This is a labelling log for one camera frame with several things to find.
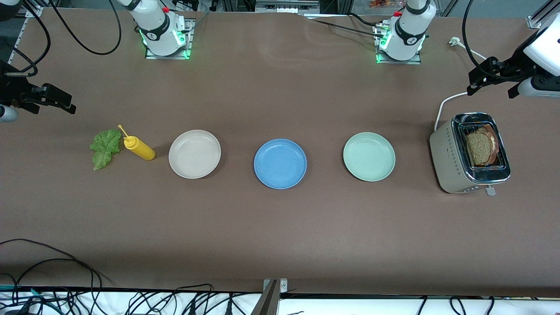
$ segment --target table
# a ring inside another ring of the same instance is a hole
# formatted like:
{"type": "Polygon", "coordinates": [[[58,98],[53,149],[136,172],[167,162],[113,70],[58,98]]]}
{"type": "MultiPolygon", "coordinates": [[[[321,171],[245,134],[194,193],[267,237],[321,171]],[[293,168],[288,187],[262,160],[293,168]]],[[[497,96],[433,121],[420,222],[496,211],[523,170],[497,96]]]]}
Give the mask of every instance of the table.
{"type": "MultiPolygon", "coordinates": [[[[90,48],[115,43],[112,12],[62,14],[90,48]]],[[[459,19],[434,19],[422,65],[403,66],[376,64],[367,35],[279,13],[210,13],[190,60],[145,60],[132,17],[119,16],[119,49],[96,56],[44,11],[53,46],[30,81],[68,91],[77,112],[41,108],[1,125],[0,239],[54,245],[114,287],[211,282],[259,291],[263,278],[281,277],[296,292],[560,296],[557,100],[509,100],[512,84],[503,84],[448,102],[443,121],[462,112],[494,117],[512,176],[493,198],[437,184],[428,147],[437,107],[465,90],[473,68],[464,50],[447,45],[460,35],[459,19]],[[119,123],[157,158],[125,151],[93,171],[89,144],[119,123]],[[175,175],[167,160],[173,140],[191,129],[212,132],[222,146],[217,169],[198,180],[175,175]],[[363,131],[395,149],[396,167],[381,182],[344,167],[345,142],[363,131]],[[280,137],[308,158],[304,179],[285,191],[253,172],[260,145],[280,137]]],[[[367,30],[347,17],[328,20],[367,30]]],[[[468,34],[473,49],[503,60],[531,31],[521,19],[472,19],[468,34]]],[[[20,49],[35,58],[44,44],[31,21],[20,49]]],[[[25,244],[0,251],[0,272],[57,257],[25,244]]],[[[89,286],[88,278],[53,263],[22,284],[89,286]]]]}

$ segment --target bread slice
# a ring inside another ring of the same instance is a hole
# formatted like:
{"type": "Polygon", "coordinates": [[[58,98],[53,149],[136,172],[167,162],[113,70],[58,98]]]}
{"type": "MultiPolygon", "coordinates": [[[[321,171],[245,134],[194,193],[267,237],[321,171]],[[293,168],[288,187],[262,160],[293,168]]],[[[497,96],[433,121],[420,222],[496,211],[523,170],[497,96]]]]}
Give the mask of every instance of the bread slice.
{"type": "Polygon", "coordinates": [[[471,132],[466,136],[466,146],[471,163],[476,166],[487,165],[492,155],[492,140],[488,132],[471,132]]]}
{"type": "Polygon", "coordinates": [[[475,166],[485,166],[496,161],[500,146],[490,125],[484,125],[466,136],[467,150],[475,166]]]}

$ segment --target toaster lever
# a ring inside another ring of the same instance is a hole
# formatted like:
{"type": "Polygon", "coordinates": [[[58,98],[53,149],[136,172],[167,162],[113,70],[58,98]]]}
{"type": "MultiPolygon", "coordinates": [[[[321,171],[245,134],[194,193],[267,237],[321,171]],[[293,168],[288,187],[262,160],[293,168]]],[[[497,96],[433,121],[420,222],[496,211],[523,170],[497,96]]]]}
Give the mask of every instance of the toaster lever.
{"type": "Polygon", "coordinates": [[[493,196],[496,195],[496,190],[492,186],[486,187],[485,190],[486,190],[486,194],[489,195],[490,197],[493,197],[493,196]]]}

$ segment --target blue plate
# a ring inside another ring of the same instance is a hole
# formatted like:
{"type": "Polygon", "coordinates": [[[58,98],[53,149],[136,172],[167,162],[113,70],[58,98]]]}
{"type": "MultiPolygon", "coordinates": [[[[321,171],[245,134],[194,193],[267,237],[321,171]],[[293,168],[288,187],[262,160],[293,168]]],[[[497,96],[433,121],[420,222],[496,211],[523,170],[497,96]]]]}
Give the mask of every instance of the blue plate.
{"type": "Polygon", "coordinates": [[[307,170],[307,158],[299,145],[288,139],[274,139],[256,152],[255,174],[266,186],[287,189],[295,186],[307,170]]]}

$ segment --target green lettuce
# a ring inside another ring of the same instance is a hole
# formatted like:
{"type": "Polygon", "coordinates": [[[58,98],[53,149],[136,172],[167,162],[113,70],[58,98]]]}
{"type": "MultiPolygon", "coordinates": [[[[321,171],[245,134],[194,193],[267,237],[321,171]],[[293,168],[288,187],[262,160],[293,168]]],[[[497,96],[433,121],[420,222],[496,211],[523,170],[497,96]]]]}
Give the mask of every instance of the green lettuce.
{"type": "Polygon", "coordinates": [[[94,150],[94,170],[102,169],[107,166],[113,154],[120,152],[119,144],[122,134],[118,129],[101,131],[90,144],[90,149],[94,150]]]}

